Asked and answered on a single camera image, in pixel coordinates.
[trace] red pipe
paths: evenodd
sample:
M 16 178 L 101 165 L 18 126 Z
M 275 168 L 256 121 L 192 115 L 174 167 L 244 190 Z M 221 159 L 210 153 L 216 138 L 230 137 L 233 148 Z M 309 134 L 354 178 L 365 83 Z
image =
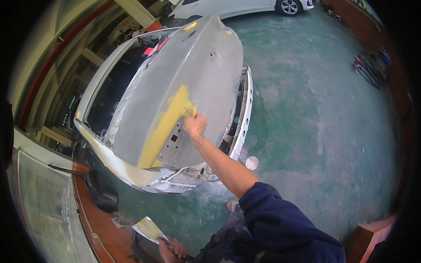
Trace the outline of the red pipe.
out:
M 53 64 L 56 62 L 59 55 L 63 52 L 63 50 L 67 47 L 67 45 L 73 40 L 77 34 L 85 28 L 92 20 L 94 20 L 99 14 L 104 12 L 114 3 L 113 0 L 109 0 L 108 2 L 102 4 L 100 7 L 95 9 L 92 13 L 87 15 L 82 21 L 80 21 L 75 27 L 70 30 L 69 33 L 64 37 L 63 41 L 61 41 L 57 47 L 54 49 L 52 54 L 48 57 L 47 61 L 44 63 L 41 71 L 38 73 L 37 78 L 34 81 L 34 84 L 29 91 L 29 95 L 25 101 L 24 107 L 22 109 L 21 118 L 19 120 L 19 128 L 23 131 L 26 130 L 26 125 L 29 118 L 29 113 L 31 112 L 32 106 L 35 101 L 35 97 L 40 90 L 41 84 L 43 83 L 47 73 L 50 71 Z

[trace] concrete floor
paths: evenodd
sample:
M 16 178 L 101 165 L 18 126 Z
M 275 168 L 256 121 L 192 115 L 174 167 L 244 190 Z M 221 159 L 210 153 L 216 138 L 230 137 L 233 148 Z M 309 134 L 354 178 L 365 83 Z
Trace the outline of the concrete floor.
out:
M 240 158 L 257 156 L 258 178 L 343 242 L 358 223 L 387 213 L 399 132 L 390 91 L 375 89 L 352 69 L 356 40 L 325 19 L 334 24 L 316 6 L 298 17 L 265 12 L 224 23 L 242 41 L 255 90 Z M 222 227 L 225 203 L 235 199 L 220 182 L 181 195 L 144 193 L 99 169 L 101 185 L 119 193 L 126 220 L 148 215 L 191 255 Z

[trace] car wheel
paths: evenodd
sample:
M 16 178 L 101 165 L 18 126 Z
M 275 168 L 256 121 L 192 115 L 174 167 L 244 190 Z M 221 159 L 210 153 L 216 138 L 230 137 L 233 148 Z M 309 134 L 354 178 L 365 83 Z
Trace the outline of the car wheel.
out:
M 283 16 L 296 16 L 303 11 L 303 6 L 298 0 L 278 0 L 276 9 Z

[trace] white car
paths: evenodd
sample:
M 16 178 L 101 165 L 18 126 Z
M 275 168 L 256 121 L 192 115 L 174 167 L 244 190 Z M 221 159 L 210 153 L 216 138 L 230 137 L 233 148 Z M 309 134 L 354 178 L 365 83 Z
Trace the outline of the white car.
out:
M 191 22 L 200 17 L 216 14 L 220 19 L 248 13 L 278 10 L 285 16 L 296 16 L 314 8 L 312 0 L 180 0 L 168 19 L 187 19 Z
M 183 129 L 184 116 L 196 107 L 207 117 L 205 136 L 237 160 L 252 102 L 241 41 L 213 14 L 118 46 L 89 82 L 74 123 L 123 182 L 182 193 L 214 177 Z

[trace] hand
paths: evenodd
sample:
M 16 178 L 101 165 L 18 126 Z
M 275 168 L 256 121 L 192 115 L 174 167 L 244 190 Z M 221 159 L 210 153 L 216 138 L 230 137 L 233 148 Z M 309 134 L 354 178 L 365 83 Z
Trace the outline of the hand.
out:
M 193 119 L 188 116 L 184 122 L 186 132 L 190 136 L 192 144 L 198 149 L 203 145 L 205 139 L 205 130 L 208 123 L 206 122 L 206 116 L 196 112 L 196 117 Z
M 159 242 L 159 252 L 165 263 L 184 263 L 184 259 L 187 256 L 187 249 L 183 243 L 178 242 L 176 239 L 171 239 L 167 236 L 168 240 L 174 246 L 174 253 L 168 250 L 167 244 L 162 240 L 157 238 Z

